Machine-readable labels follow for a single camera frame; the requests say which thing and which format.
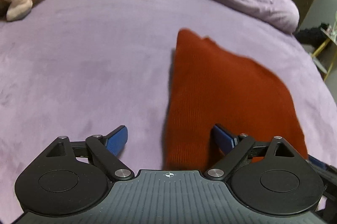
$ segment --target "purple bedsheet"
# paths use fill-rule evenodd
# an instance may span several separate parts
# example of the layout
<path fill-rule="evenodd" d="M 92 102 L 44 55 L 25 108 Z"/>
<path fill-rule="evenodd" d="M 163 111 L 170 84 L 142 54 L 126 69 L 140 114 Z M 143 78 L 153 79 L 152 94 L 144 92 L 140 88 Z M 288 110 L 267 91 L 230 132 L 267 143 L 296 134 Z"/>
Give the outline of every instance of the purple bedsheet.
<path fill-rule="evenodd" d="M 172 51 L 183 27 L 276 73 L 309 153 L 337 166 L 336 104 L 293 36 L 213 0 L 44 0 L 22 21 L 0 21 L 4 223 L 21 213 L 17 176 L 57 136 L 80 141 L 124 124 L 122 161 L 136 173 L 161 168 Z"/>

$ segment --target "red cloth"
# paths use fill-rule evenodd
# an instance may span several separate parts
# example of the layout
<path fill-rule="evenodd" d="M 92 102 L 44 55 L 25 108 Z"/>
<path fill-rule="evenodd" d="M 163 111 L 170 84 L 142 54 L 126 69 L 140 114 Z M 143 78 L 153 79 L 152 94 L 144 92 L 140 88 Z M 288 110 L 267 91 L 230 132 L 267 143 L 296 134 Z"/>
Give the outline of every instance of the red cloth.
<path fill-rule="evenodd" d="M 222 157 L 210 138 L 216 123 L 257 141 L 282 136 L 308 156 L 292 97 L 282 81 L 255 61 L 189 30 L 178 34 L 167 118 L 168 170 L 204 171 L 216 163 Z"/>

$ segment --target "gray ribbed plate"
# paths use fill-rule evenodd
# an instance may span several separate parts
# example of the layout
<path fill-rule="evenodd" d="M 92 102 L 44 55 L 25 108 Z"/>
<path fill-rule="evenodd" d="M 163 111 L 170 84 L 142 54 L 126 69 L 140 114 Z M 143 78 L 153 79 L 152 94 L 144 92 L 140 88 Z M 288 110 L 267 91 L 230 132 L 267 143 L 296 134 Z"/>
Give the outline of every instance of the gray ribbed plate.
<path fill-rule="evenodd" d="M 147 171 L 117 182 L 97 206 L 78 215 L 48 218 L 26 213 L 19 224 L 176 224 L 176 223 L 324 223 L 313 213 L 278 218 L 240 204 L 223 182 L 209 181 L 198 171 Z"/>

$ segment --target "silver screw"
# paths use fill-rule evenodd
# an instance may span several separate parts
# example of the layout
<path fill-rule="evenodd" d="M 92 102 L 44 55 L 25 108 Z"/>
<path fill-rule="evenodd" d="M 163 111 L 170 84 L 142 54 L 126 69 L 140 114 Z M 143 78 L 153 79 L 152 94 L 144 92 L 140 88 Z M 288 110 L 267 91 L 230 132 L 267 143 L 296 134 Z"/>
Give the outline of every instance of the silver screw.
<path fill-rule="evenodd" d="M 115 175 L 118 177 L 128 177 L 131 175 L 131 171 L 127 169 L 119 169 L 115 172 Z"/>
<path fill-rule="evenodd" d="M 224 175 L 224 172 L 220 169 L 210 169 L 208 170 L 207 174 L 211 177 L 221 177 Z"/>

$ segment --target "wall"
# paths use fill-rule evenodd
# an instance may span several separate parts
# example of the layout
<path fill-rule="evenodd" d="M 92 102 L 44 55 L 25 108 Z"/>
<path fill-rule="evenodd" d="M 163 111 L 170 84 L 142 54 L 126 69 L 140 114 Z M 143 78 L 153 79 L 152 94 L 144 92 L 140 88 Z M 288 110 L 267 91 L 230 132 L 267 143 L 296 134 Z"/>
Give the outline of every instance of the wall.
<path fill-rule="evenodd" d="M 300 29 L 317 27 L 321 22 L 335 22 L 337 0 L 314 0 Z"/>

